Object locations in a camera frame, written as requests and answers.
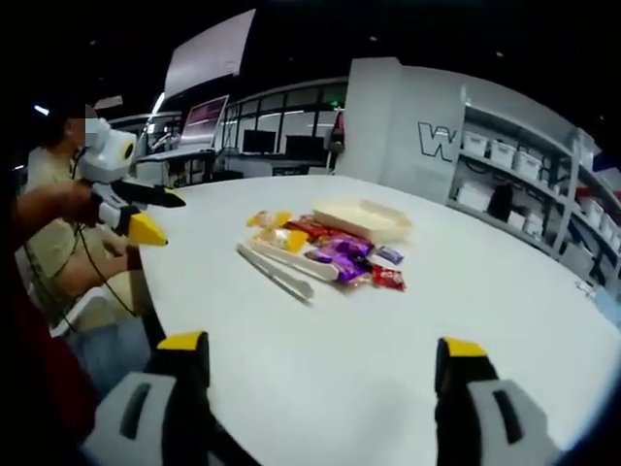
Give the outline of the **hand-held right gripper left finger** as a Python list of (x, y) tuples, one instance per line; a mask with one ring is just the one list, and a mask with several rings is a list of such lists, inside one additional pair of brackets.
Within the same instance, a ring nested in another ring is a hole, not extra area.
[(84, 455), (92, 465), (228, 465), (231, 444), (219, 440), (210, 384), (206, 332), (164, 339), (146, 369), (101, 402)]

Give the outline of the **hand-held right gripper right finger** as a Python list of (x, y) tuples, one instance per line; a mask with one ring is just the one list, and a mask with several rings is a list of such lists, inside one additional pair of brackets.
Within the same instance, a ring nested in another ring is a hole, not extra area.
[(552, 465), (547, 417), (515, 381), (499, 377), (478, 344), (438, 339), (435, 408), (439, 465)]

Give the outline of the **person's left hand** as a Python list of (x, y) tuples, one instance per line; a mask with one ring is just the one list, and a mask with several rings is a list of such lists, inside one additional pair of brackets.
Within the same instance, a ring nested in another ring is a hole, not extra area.
[(91, 184), (71, 181), (66, 187), (62, 217), (69, 222), (92, 227), (100, 222), (101, 202), (101, 197), (94, 192)]

